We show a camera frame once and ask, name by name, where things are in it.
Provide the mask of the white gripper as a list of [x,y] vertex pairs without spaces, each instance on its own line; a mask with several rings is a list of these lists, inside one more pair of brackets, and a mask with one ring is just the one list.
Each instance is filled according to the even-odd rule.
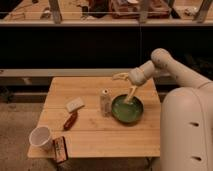
[[124,103],[128,104],[132,100],[138,89],[138,86],[145,84],[146,81],[153,76],[153,73],[154,73],[153,65],[142,65],[140,67],[132,69],[129,72],[129,75],[128,73],[118,73],[112,76],[113,80],[127,80],[129,77],[130,82],[134,85],[130,87],[130,91],[126,96]]

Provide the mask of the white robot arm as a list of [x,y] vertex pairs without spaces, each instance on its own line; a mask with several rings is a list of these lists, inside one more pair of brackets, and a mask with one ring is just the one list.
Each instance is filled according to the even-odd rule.
[[114,80],[131,83],[128,94],[166,71],[178,84],[163,100],[160,116],[161,171],[213,171],[213,81],[157,48],[151,59]]

